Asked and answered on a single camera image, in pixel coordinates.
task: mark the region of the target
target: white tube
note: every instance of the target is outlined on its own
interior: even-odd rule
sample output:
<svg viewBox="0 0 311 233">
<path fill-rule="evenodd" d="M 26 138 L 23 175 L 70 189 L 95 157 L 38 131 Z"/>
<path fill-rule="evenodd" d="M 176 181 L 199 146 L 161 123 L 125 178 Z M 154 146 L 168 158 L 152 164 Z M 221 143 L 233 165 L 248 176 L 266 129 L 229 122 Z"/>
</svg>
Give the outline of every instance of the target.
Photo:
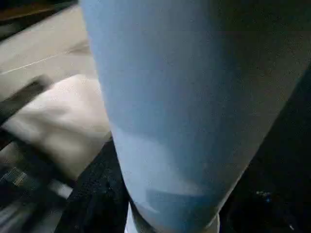
<svg viewBox="0 0 311 233">
<path fill-rule="evenodd" d="M 245 26 L 229 2 L 82 1 L 125 184 L 158 231 L 211 222 L 308 63 L 296 34 L 224 31 Z"/>
</svg>

